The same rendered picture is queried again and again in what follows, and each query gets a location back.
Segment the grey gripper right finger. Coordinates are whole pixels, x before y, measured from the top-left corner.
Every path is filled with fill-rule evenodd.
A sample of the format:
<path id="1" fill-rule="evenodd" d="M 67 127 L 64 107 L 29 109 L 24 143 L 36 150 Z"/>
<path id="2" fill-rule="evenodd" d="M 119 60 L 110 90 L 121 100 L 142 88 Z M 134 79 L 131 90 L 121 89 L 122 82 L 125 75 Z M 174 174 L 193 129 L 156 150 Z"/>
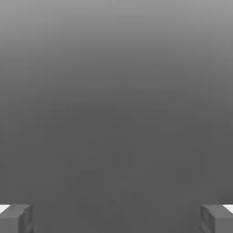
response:
<path id="1" fill-rule="evenodd" d="M 202 233 L 233 233 L 233 204 L 201 205 Z"/>

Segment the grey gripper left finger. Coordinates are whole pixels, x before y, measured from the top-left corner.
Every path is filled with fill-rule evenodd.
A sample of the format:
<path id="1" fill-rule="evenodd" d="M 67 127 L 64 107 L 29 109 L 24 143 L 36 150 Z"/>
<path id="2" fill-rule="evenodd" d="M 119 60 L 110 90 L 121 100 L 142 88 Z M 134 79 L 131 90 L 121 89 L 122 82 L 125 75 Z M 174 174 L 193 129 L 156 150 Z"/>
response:
<path id="1" fill-rule="evenodd" d="M 34 233 L 33 205 L 0 204 L 0 233 Z"/>

